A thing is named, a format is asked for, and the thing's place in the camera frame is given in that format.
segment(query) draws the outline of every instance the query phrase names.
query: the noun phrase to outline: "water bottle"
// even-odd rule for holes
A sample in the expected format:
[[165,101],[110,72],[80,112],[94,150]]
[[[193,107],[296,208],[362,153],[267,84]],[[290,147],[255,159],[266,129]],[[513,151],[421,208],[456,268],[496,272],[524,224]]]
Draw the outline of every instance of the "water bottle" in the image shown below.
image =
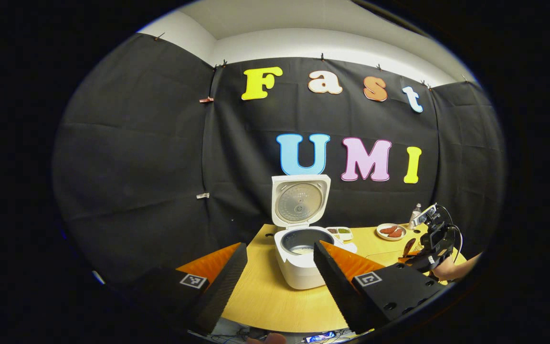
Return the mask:
[[415,228],[415,226],[413,225],[413,218],[418,217],[419,214],[421,213],[422,213],[422,205],[421,203],[417,203],[417,206],[415,207],[415,209],[413,209],[413,213],[411,213],[411,219],[409,220],[409,229]]

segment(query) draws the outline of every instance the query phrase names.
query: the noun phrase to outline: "phone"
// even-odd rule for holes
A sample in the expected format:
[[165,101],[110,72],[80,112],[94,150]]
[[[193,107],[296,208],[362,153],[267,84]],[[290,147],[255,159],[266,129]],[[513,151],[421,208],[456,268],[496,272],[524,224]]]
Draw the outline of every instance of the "phone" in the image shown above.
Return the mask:
[[332,337],[334,337],[334,331],[330,331],[329,333],[314,335],[313,337],[307,337],[305,338],[305,343],[317,342],[318,340],[325,340]]
[[432,216],[435,213],[436,213],[436,203],[434,203],[433,205],[428,207],[425,211],[423,211],[421,214],[419,214],[419,216],[417,216],[416,218],[413,218],[413,220],[412,220],[413,226],[417,227],[417,226],[423,224],[428,219],[427,214],[430,214],[430,216]]

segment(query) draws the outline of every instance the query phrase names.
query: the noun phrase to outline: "sausage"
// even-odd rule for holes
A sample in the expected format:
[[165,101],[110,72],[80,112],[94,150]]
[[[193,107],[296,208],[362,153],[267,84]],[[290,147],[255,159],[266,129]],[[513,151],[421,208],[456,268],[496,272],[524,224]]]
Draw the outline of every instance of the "sausage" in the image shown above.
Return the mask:
[[401,237],[402,235],[402,229],[399,228],[399,229],[396,229],[393,233],[391,233],[390,235],[388,235],[388,237]]
[[386,228],[386,229],[382,229],[380,232],[384,233],[384,234],[390,234],[390,233],[393,233],[395,230],[396,230],[396,226],[391,226],[389,228]]

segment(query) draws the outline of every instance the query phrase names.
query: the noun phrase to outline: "handheld device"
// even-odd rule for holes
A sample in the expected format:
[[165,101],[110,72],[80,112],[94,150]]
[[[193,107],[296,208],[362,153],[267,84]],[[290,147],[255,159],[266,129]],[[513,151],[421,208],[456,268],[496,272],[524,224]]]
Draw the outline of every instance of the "handheld device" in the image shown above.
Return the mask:
[[454,249],[455,229],[457,227],[446,220],[436,221],[437,218],[441,217],[441,214],[437,212],[438,207],[446,211],[444,207],[434,203],[413,219],[414,224],[417,226],[426,224],[428,233],[419,238],[423,249],[413,254],[404,263],[422,273],[436,268],[452,254]]
[[306,337],[305,343],[312,343],[317,342],[318,340],[325,340],[334,337],[334,331],[330,331],[329,333],[323,333],[319,335],[314,335],[312,337]]

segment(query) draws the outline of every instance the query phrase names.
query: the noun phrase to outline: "black fabric curtain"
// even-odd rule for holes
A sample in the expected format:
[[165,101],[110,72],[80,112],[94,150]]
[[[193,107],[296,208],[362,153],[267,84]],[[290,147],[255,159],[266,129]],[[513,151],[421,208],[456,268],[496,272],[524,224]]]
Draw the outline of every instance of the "black fabric curtain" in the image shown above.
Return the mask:
[[213,68],[137,33],[86,77],[68,104],[53,156],[70,234],[106,282],[219,247],[209,233],[201,149]]
[[[242,100],[245,70],[280,67],[268,96]],[[315,93],[309,74],[333,72],[343,91]],[[368,99],[364,78],[386,84]],[[419,95],[415,112],[404,87]],[[211,96],[214,102],[201,104]],[[137,33],[80,85],[64,115],[53,183],[70,234],[109,282],[180,266],[236,242],[271,220],[271,176],[283,175],[278,135],[302,135],[298,162],[314,163],[315,133],[330,136],[323,174],[332,184],[319,226],[404,223],[437,201],[465,234],[463,253],[487,243],[501,204],[504,141],[472,84],[427,87],[375,67],[301,57],[214,68],[170,42]],[[386,181],[343,181],[355,137],[370,153],[388,140]],[[418,181],[405,183],[408,147],[422,150]],[[209,198],[197,199],[209,193]]]
[[[266,89],[262,99],[242,100],[247,76],[253,68],[280,67],[283,75]],[[311,72],[333,72],[343,87],[340,94],[314,93],[308,88]],[[377,76],[386,83],[384,102],[364,96],[364,78]],[[411,86],[419,94],[421,113],[414,112],[402,89]],[[427,87],[417,81],[375,67],[342,61],[286,57],[244,61],[216,70],[203,140],[203,176],[210,192],[207,201],[210,224],[221,245],[236,240],[249,242],[262,224],[271,220],[271,176],[283,175],[280,146],[284,133],[303,136],[299,165],[314,163],[314,133],[330,136],[323,174],[332,183],[320,226],[376,226],[409,220],[417,203],[430,201],[436,180],[438,139],[434,105]],[[347,148],[345,137],[360,138],[367,153],[377,140],[388,140],[388,181],[358,178],[343,181]],[[417,146],[417,183],[404,183],[409,155]]]
[[503,206],[508,171],[504,134],[477,85],[442,85],[432,95],[439,128],[433,201],[447,207],[463,235],[462,253],[471,258],[485,250]]

